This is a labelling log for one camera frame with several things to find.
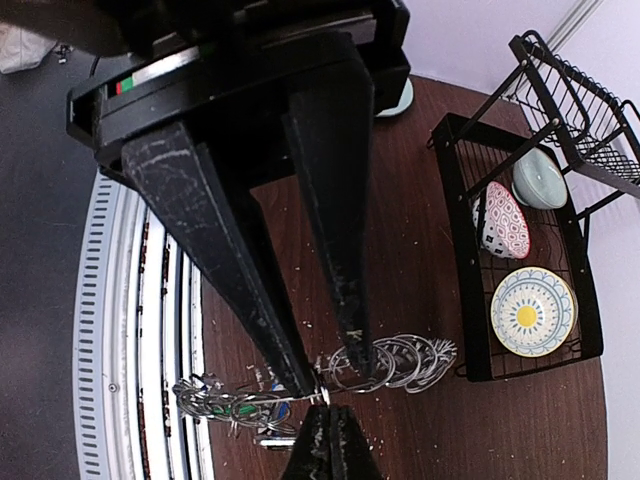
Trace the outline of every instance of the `white cloth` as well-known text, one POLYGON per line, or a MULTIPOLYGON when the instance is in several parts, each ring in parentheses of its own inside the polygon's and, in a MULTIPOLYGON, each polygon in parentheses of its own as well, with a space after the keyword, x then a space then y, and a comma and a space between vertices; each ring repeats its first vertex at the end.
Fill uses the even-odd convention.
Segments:
POLYGON ((0 23, 0 73, 37 67, 55 45, 54 40, 0 23))

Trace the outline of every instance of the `wire rack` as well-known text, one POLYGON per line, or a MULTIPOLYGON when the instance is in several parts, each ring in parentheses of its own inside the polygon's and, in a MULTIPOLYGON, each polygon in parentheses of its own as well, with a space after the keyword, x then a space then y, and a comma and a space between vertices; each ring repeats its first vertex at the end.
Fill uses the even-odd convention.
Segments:
POLYGON ((627 193, 640 198, 640 144, 625 115, 631 110, 637 120, 635 106, 552 54, 535 31, 516 36, 510 47, 520 68, 502 97, 525 110, 532 133, 560 118, 559 128, 543 141, 562 148, 566 171, 617 188, 624 182, 627 193))
MULTIPOLYGON (((468 192, 487 178, 510 188, 510 169, 493 175, 528 139, 478 122, 464 138, 453 143, 451 140, 468 120, 448 114, 433 136, 458 263, 465 329, 464 375, 472 381, 505 379, 601 355, 595 287, 571 200, 559 210, 522 208, 531 237, 526 259, 500 259, 479 248, 471 220, 474 197, 468 192), (565 343, 539 358, 523 358, 509 352, 491 327, 490 306, 496 288, 508 274, 527 266, 555 272, 575 291, 579 305, 577 321, 565 343)), ((542 148, 556 158, 550 149, 542 148)))

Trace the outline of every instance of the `wooden table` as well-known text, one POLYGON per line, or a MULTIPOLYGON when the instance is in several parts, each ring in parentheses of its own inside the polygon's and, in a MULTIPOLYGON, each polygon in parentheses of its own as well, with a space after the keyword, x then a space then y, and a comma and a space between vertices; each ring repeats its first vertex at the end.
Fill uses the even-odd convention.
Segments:
MULTIPOLYGON (((414 78, 416 101, 375 128, 367 229, 375 337, 416 333, 462 347, 458 280, 430 130, 452 111, 471 115, 484 96, 414 78)), ((487 120, 526 131, 521 111, 501 104, 487 120)), ((312 359, 338 346, 325 281, 295 178, 257 189, 284 279, 312 359)), ((211 287, 204 289, 206 363, 229 383, 255 380, 262 359, 211 287)), ((605 479, 607 433, 599 360, 526 378, 471 384, 448 374, 430 390, 342 394, 389 479, 605 479)), ((296 410, 302 418, 305 407, 296 410)), ((280 477, 287 453, 227 438, 211 426, 216 480, 280 477)))

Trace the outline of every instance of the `rack shelf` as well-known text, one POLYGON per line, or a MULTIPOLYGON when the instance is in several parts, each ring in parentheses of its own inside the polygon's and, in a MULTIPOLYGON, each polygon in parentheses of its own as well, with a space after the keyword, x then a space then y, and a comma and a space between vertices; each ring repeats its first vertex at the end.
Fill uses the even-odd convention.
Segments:
MULTIPOLYGON (((447 114, 432 137, 456 253, 465 375, 474 382, 506 379, 600 356, 603 339, 596 291, 571 199, 558 210, 522 208, 532 242, 526 259, 499 259, 479 247, 471 215, 474 191, 481 191, 478 185, 488 180, 510 187, 511 171, 505 165, 530 139, 478 121, 469 127, 469 120, 447 114), (544 267, 562 277, 574 289, 579 305, 578 319, 567 341, 555 352, 536 359, 506 350, 491 327, 489 309, 496 287, 509 273, 525 266, 544 267)), ((538 148, 557 163, 550 148, 538 148)))

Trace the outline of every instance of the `wall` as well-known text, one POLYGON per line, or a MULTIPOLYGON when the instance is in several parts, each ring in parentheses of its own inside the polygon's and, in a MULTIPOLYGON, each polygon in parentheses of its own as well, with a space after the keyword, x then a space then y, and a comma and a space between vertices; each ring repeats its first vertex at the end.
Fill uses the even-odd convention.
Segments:
MULTIPOLYGON (((561 50, 621 98, 640 105, 640 2, 607 0, 561 50)), ((603 189, 571 179, 584 205, 603 189)), ((640 203, 623 197, 594 215, 589 246, 605 336, 602 359, 609 432, 609 478, 631 480, 640 471, 640 203)))
POLYGON ((545 38, 576 0, 405 0, 413 73, 490 92, 515 67, 508 47, 534 28, 545 38))

